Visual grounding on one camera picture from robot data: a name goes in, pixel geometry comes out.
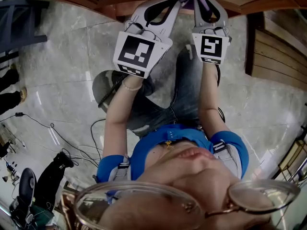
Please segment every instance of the eyeglasses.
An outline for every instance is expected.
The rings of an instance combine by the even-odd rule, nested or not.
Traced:
[[[129,224],[170,224],[174,229],[196,229],[204,219],[243,211],[269,214],[292,203],[300,188],[289,182],[239,182],[227,190],[227,209],[204,212],[191,195],[176,188],[136,181],[109,182],[79,193],[64,191],[62,206],[70,229],[113,230]]]

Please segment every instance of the glasses frame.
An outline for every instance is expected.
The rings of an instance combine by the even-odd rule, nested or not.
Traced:
[[[265,184],[265,183],[273,183],[275,186],[280,187],[282,189],[287,188],[287,190],[289,190],[290,193],[294,194],[295,196],[291,198],[291,200],[289,200],[288,202],[282,204],[279,207],[276,208],[272,208],[272,209],[267,209],[267,210],[251,210],[248,209],[248,207],[243,207],[240,205],[240,203],[238,203],[236,200],[233,200],[233,197],[231,197],[231,193],[230,190],[232,187],[234,186],[240,186],[240,185],[247,185],[249,188],[253,188],[253,186],[255,185],[261,185],[261,184]],[[153,188],[155,189],[159,189],[162,191],[166,191],[169,193],[172,193],[174,195],[178,195],[178,196],[182,196],[184,198],[188,198],[189,200],[192,200],[195,203],[195,207],[198,207],[201,212],[203,213],[204,219],[211,217],[211,216],[216,216],[216,215],[222,215],[222,214],[228,214],[231,212],[235,212],[235,211],[243,211],[246,212],[248,214],[252,214],[252,215],[264,215],[264,214],[269,214],[275,211],[278,211],[286,206],[288,206],[289,204],[291,204],[298,196],[298,194],[300,193],[300,188],[298,186],[296,186],[295,184],[289,183],[289,182],[282,182],[282,181],[275,181],[275,180],[257,180],[257,181],[245,181],[245,182],[239,182],[236,183],[232,186],[230,186],[227,190],[227,194],[229,196],[229,198],[231,199],[230,202],[230,207],[228,209],[225,210],[219,210],[219,211],[211,211],[211,212],[204,212],[198,201],[192,197],[191,195],[176,189],[174,187],[170,187],[170,186],[166,186],[166,185],[160,185],[160,184],[153,184],[153,183],[143,183],[143,182],[136,182],[136,181],[124,181],[124,182],[107,182],[107,183],[100,183],[100,184],[96,184],[96,185],[92,185],[84,190],[82,190],[81,192],[78,193],[72,193],[70,191],[63,191],[62,193],[62,204],[63,207],[65,207],[65,203],[63,202],[63,197],[67,196],[70,198],[70,201],[72,203],[72,210],[74,215],[76,216],[76,218],[79,220],[79,222],[87,227],[93,228],[93,229],[103,229],[102,226],[97,225],[95,223],[92,223],[89,221],[89,219],[87,219],[78,209],[78,202],[80,202],[80,200],[87,195],[89,192],[91,191],[97,191],[100,188],[105,188],[108,186],[121,186],[123,187],[123,189],[131,189],[131,187],[134,187],[135,189],[137,188],[142,188],[145,189],[147,188],[148,190],[152,190]],[[65,213],[65,219],[69,224],[69,227],[71,228],[71,219],[67,216],[66,212]]]

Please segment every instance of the gold pendant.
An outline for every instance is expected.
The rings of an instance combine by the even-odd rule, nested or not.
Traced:
[[[172,143],[171,140],[168,140],[168,141],[165,142],[165,144],[167,145],[167,148],[166,148],[167,150],[172,150],[172,149],[174,149],[174,147],[171,146],[171,143]]]

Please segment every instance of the bracelet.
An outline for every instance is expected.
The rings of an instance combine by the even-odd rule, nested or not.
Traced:
[[[129,91],[137,91],[137,90],[139,90],[139,89],[143,86],[143,83],[141,83],[141,85],[140,85],[139,87],[130,88],[130,87],[128,87],[128,86],[125,84],[125,82],[124,82],[124,80],[123,80],[123,82],[121,82],[121,85],[123,85],[124,88],[125,88],[126,90],[129,90]]]

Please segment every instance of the brown shoe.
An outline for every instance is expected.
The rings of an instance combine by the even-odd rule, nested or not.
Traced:
[[[23,103],[25,101],[25,99],[27,98],[27,89],[25,87],[23,87],[21,90],[20,90],[20,103]]]
[[[11,70],[17,70],[15,63],[11,64],[10,69]]]

